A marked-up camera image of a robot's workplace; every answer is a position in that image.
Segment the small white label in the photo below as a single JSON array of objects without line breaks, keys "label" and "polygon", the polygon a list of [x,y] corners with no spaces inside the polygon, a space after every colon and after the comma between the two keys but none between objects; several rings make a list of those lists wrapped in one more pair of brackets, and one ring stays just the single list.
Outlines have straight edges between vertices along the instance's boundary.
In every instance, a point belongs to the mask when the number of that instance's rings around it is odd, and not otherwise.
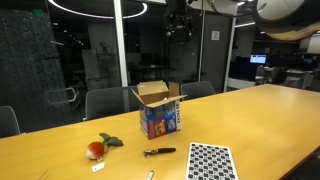
[{"label": "small white label", "polygon": [[148,173],[147,180],[152,180],[153,174],[154,174],[154,171],[150,171],[150,172]]},{"label": "small white label", "polygon": [[100,169],[104,168],[105,165],[106,165],[106,163],[101,162],[95,166],[92,166],[92,172],[99,171]]},{"label": "small white label", "polygon": [[220,39],[220,31],[212,31],[211,40],[219,41]]}]

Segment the computer monitor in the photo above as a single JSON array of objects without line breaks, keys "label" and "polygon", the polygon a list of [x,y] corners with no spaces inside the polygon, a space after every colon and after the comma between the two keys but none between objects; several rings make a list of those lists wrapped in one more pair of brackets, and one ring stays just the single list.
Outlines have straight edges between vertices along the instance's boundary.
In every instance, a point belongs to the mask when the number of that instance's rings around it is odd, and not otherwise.
[{"label": "computer monitor", "polygon": [[250,56],[250,63],[265,64],[267,61],[267,55],[265,54],[252,54]]},{"label": "computer monitor", "polygon": [[300,68],[302,70],[313,70],[319,65],[318,55],[303,55],[300,59]]}]

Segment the blue printed box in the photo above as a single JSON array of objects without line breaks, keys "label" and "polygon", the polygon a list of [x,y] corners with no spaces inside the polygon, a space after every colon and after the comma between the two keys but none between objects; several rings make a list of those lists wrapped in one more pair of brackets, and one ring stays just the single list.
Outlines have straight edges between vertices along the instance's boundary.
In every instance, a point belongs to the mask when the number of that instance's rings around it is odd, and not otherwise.
[{"label": "blue printed box", "polygon": [[140,125],[148,139],[153,139],[181,129],[179,84],[169,82],[144,82],[133,91],[142,103]]}]

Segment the glass wall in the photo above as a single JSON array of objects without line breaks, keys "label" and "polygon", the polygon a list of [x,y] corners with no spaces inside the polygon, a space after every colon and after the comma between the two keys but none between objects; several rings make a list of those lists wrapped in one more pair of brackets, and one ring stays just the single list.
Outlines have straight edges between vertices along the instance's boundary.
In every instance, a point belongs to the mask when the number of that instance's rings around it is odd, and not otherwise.
[{"label": "glass wall", "polygon": [[[81,122],[88,91],[121,86],[113,2],[0,1],[0,106],[22,132]],[[201,13],[188,8],[192,36],[168,36],[166,4],[121,3],[128,84],[197,81]]]},{"label": "glass wall", "polygon": [[167,36],[171,22],[167,5],[122,1],[128,83],[165,80],[177,83],[196,81],[201,41],[202,17],[189,9],[192,36],[184,30]]},{"label": "glass wall", "polygon": [[22,132],[81,122],[87,91],[121,86],[113,0],[0,5],[0,105]]}]

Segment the gray wall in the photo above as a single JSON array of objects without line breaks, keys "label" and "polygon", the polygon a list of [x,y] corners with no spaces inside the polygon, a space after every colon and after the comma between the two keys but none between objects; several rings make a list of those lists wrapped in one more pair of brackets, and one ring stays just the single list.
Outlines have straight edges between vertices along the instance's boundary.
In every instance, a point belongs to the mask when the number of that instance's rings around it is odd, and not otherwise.
[{"label": "gray wall", "polygon": [[237,56],[250,57],[252,52],[256,26],[236,28],[236,45],[239,47]]},{"label": "gray wall", "polygon": [[[230,44],[230,29],[232,19],[206,14],[203,39],[202,81],[210,81],[217,93],[223,92],[228,50]],[[212,31],[219,31],[219,40],[211,40]]]},{"label": "gray wall", "polygon": [[12,106],[22,132],[71,117],[48,13],[0,9],[0,106]]}]

